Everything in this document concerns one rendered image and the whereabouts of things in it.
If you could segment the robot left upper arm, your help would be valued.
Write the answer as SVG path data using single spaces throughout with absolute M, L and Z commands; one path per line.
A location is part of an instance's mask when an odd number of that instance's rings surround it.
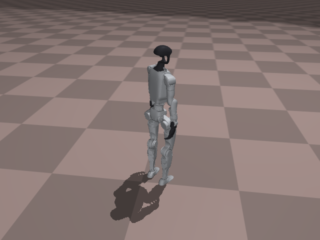
M 148 72 L 148 87 L 149 87 L 149 71 L 150 71 L 150 68 L 152 67 L 152 66 L 154 66 L 155 64 L 153 64 L 153 65 L 149 65 L 148 67 L 147 67 L 147 72 Z

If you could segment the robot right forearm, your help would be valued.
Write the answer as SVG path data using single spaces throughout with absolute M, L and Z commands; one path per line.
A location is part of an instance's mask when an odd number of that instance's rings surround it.
M 171 107 L 168 108 L 170 113 L 170 124 L 171 122 L 174 122 L 174 127 L 178 125 L 177 104 L 178 104 L 178 101 L 174 99 L 171 102 Z

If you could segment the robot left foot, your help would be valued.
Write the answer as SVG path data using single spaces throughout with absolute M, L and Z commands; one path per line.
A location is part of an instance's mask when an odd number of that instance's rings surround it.
M 151 169 L 151 171 L 148 172 L 148 174 L 147 174 L 147 177 L 148 177 L 148 178 L 152 178 L 152 177 L 153 177 L 155 174 L 157 174 L 157 173 L 159 172 L 159 170 L 160 170 L 159 167 L 155 167 L 154 169 L 155 169 L 154 172 L 152 171 L 152 169 Z

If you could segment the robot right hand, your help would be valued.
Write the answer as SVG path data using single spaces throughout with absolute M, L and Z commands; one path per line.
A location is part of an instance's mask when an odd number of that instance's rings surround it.
M 175 131 L 176 131 L 176 128 L 177 128 L 177 125 L 176 125 L 176 126 L 174 126 L 174 125 L 175 125 L 175 123 L 172 121 L 172 122 L 170 123 L 171 129 L 170 129 L 170 131 L 169 131 L 169 135 L 168 135 L 167 138 L 164 138 L 165 140 L 169 140 L 169 139 L 171 139 L 171 138 L 173 137 L 173 135 L 174 135 L 174 133 L 175 133 Z

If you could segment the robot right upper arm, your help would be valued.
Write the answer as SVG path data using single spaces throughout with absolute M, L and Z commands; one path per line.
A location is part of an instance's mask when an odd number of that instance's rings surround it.
M 169 73 L 164 74 L 164 84 L 166 85 L 167 104 L 171 106 L 172 101 L 176 100 L 174 99 L 176 84 L 175 77 Z

